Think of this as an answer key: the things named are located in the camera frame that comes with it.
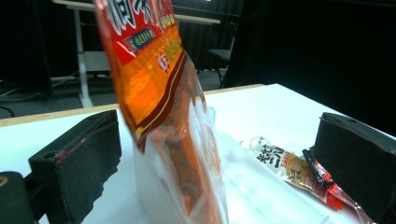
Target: white desk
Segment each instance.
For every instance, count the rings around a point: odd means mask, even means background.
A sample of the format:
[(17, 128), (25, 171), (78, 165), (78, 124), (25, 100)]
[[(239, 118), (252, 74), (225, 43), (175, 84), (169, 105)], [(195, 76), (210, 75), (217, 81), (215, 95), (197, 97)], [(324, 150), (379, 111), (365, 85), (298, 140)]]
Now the white desk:
[[(303, 148), (313, 146), (321, 114), (323, 112), (336, 113), (329, 107), (320, 105), (280, 85), (207, 94), (206, 101), (216, 110), (216, 128), (220, 133), (231, 136), (237, 142), (249, 140), (257, 135), (264, 136), (273, 144), (299, 156), (302, 155)], [(30, 156), (90, 114), (77, 113), (70, 117), (1, 127), (0, 171), (11, 170), (27, 175), (30, 173), (27, 161)], [(123, 154), (118, 167), (119, 171), (105, 183), (103, 196), (95, 202), (93, 210), (84, 223), (149, 223), (135, 192), (133, 143), (122, 121), (120, 122), (120, 139)], [(227, 147), (224, 145), (224, 139), (227, 137), (220, 134), (219, 147)], [(282, 188), (291, 190), (285, 190), (283, 197), (295, 193), (305, 203), (315, 208), (312, 216), (324, 214), (328, 216), (329, 222), (327, 223), (359, 223), (353, 209), (345, 206), (342, 211), (336, 212), (309, 193), (281, 183)], [(227, 198), (232, 198), (233, 192), (228, 191), (228, 193)], [(288, 205), (288, 202), (284, 201), (277, 203)], [(241, 217), (233, 216), (240, 212), (241, 208), (237, 206), (238, 204), (233, 203), (232, 200), (228, 201), (228, 204), (231, 223), (243, 223), (238, 220)], [(300, 208), (296, 206), (293, 209), (298, 212)], [(245, 211), (243, 216), (245, 216), (244, 219), (248, 219), (249, 211)], [(256, 222), (265, 223), (265, 220), (256, 220)]]

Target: cable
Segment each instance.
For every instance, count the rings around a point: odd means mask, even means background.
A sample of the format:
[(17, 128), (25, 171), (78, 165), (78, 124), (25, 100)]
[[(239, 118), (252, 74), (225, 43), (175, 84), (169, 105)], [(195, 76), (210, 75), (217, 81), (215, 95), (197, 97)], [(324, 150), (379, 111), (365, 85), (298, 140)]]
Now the cable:
[(17, 89), (8, 91), (8, 92), (6, 92), (6, 93), (1, 94), (1, 95), (0, 95), (0, 98), (3, 97), (3, 96), (7, 96), (7, 95), (11, 94), (11, 93), (14, 92), (14, 91), (19, 91), (19, 90), (23, 90), (23, 89), (24, 89), (24, 88), (17, 88)]
[[(67, 76), (67, 77), (72, 77), (72, 76), (74, 76), (77, 72), (78, 72), (78, 71), (72, 73), (71, 75), (69, 75), (69, 76)], [(62, 80), (62, 81), (60, 81), (60, 82), (58, 82), (58, 83), (52, 85), (52, 88), (57, 87), (57, 86), (59, 86), (59, 85), (62, 85), (62, 84), (64, 84), (66, 81), (67, 81), (67, 79), (65, 78), (64, 80)], [(17, 88), (17, 89), (14, 89), (14, 90), (5, 92), (5, 93), (3, 93), (3, 94), (0, 95), (0, 98), (1, 98), (1, 97), (4, 97), (4, 96), (7, 96), (7, 95), (10, 95), (10, 94), (11, 94), (12, 92), (14, 92), (14, 91), (20, 91), (20, 90), (24, 90), (24, 89), (25, 89), (25, 88), (22, 87), (22, 88)], [(36, 96), (39, 95), (39, 94), (40, 94), (40, 92), (36, 92), (36, 93), (34, 93), (33, 95), (30, 95), (30, 96), (26, 96), (26, 97), (22, 97), (22, 98), (16, 98), (16, 99), (0, 99), (0, 101), (1, 101), (1, 102), (23, 101), (23, 100), (28, 100), (28, 99), (34, 98), (34, 97), (36, 97)]]
[(5, 106), (1, 106), (1, 105), (0, 105), (0, 108), (6, 110), (11, 115), (12, 118), (15, 118), (15, 114), (11, 109), (9, 109)]

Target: black foam block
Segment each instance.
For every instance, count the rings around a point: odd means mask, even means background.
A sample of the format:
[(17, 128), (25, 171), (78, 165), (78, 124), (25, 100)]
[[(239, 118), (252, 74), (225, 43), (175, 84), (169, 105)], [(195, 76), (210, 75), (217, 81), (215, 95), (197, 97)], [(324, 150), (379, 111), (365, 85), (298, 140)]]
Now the black foam block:
[(115, 110), (90, 116), (29, 159), (49, 193), (50, 223), (80, 223), (117, 172), (120, 134)]
[(396, 140), (341, 115), (323, 113), (313, 157), (377, 223), (396, 223)]

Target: transparent plastic bag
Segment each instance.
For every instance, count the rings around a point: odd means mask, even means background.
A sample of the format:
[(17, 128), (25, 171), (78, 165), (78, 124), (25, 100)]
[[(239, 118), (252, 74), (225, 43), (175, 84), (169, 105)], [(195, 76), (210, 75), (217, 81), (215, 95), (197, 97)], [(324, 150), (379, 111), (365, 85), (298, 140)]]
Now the transparent plastic bag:
[(227, 223), (216, 140), (170, 0), (93, 2), (151, 220)]

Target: snack bag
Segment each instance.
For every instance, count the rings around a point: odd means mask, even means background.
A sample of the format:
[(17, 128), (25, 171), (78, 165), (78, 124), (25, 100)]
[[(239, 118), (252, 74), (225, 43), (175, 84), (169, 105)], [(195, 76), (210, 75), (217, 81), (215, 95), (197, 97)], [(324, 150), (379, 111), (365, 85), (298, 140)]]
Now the snack bag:
[(153, 223), (227, 223), (217, 144), (170, 0), (94, 0)]
[(308, 190), (334, 209), (341, 210), (343, 208), (343, 201), (332, 195), (317, 181), (305, 159), (272, 145), (264, 137), (252, 138), (248, 150), (257, 160), (285, 182), (300, 189)]

